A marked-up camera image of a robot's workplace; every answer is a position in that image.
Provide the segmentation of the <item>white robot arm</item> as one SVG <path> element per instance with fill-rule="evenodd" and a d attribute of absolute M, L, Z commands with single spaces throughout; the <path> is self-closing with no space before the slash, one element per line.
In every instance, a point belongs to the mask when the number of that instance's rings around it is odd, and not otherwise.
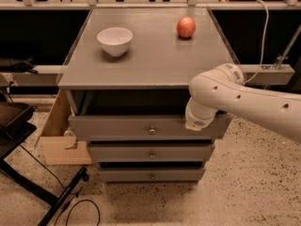
<path fill-rule="evenodd" d="M 249 88 L 240 67 L 223 64 L 195 76 L 189 83 L 185 127 L 200 131 L 217 111 L 247 121 L 301 143 L 301 95 Z"/>

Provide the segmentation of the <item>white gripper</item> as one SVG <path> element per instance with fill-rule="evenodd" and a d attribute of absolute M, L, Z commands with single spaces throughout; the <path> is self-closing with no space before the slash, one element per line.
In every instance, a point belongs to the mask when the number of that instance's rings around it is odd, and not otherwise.
<path fill-rule="evenodd" d="M 185 129 L 199 132 L 214 120 L 217 110 L 197 103 L 190 98 L 185 109 Z"/>

